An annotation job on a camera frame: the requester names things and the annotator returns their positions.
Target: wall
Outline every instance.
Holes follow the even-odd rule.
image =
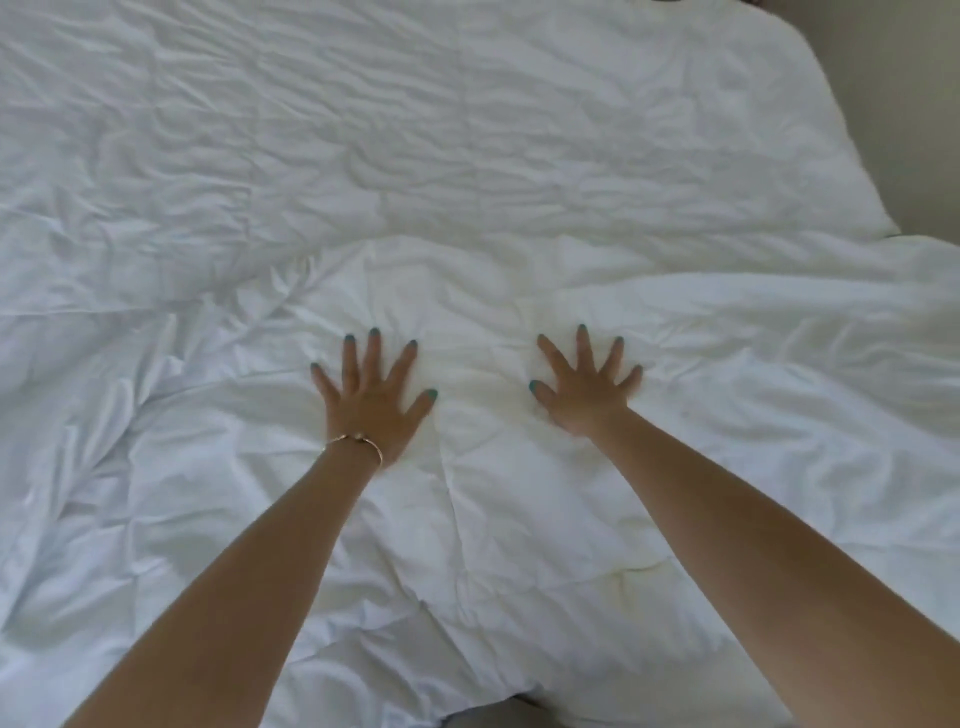
[[[960,243],[960,1],[765,5],[809,39],[904,231]]]

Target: finger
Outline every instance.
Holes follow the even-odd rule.
[[[363,370],[360,372],[360,386],[369,387],[380,381],[380,329],[371,328],[367,337],[367,353],[363,357]]]
[[[426,416],[430,414],[430,410],[433,409],[434,402],[437,401],[437,390],[428,389],[425,392],[420,392],[420,396],[414,400],[414,403],[410,405],[410,409],[407,410],[404,417],[407,420],[408,425],[410,426],[410,436],[413,437],[414,432],[417,431],[417,428],[420,427],[420,423],[426,419]]]
[[[557,379],[573,371],[570,369],[570,365],[567,364],[564,355],[560,353],[560,350],[543,334],[537,337],[537,346],[540,347],[543,355],[546,356],[547,363],[550,365],[553,373],[557,375]]]
[[[550,389],[546,384],[536,379],[530,382],[530,391],[534,393],[534,397],[537,398],[537,401],[546,407],[547,411],[549,412],[553,407],[554,400],[557,398],[557,393]]]
[[[593,363],[593,347],[590,345],[586,324],[580,324],[577,327],[577,369],[596,372],[596,365]]]
[[[640,383],[642,381],[643,367],[637,364],[633,369],[630,370],[630,373],[627,375],[627,377],[620,382],[620,391],[623,392],[627,399],[629,399],[636,394],[636,391],[640,388]]]
[[[387,389],[399,395],[403,391],[403,385],[406,383],[407,375],[410,374],[410,367],[417,360],[417,341],[411,341],[400,353],[399,359],[391,367],[387,380],[384,382]]]
[[[626,349],[626,346],[623,342],[623,337],[617,336],[613,341],[613,346],[610,347],[610,355],[607,357],[607,361],[604,362],[603,367],[600,369],[600,374],[610,381],[616,379],[616,376],[620,373],[624,349]]]
[[[340,393],[337,391],[336,386],[330,381],[330,377],[326,375],[326,372],[317,362],[313,362],[310,365],[310,378],[313,379],[313,385],[317,388],[317,391],[320,392],[327,406],[336,404],[340,400]]]
[[[357,366],[357,340],[349,333],[344,337],[343,363],[344,394],[352,395],[360,388],[360,368]]]

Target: bracelet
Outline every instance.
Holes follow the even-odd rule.
[[[340,435],[340,437],[335,437],[327,442],[325,447],[329,448],[331,445],[334,443],[339,443],[341,440],[352,440],[355,443],[367,443],[367,445],[370,445],[376,450],[376,456],[380,458],[380,464],[377,467],[383,467],[383,450],[380,449],[380,446],[367,437],[367,435],[365,435],[363,432],[355,432],[352,435]]]

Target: white bedsheet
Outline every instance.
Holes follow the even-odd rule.
[[[334,367],[435,413],[364,495],[266,725],[524,691],[786,714],[538,331],[960,634],[960,250],[895,229],[799,37],[727,0],[51,0],[0,25],[0,723],[55,726],[305,470]]]

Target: forearm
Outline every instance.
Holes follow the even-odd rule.
[[[593,439],[801,723],[952,719],[956,642],[843,551],[627,409]]]
[[[350,441],[325,453],[183,592],[68,728],[259,725],[377,464]]]

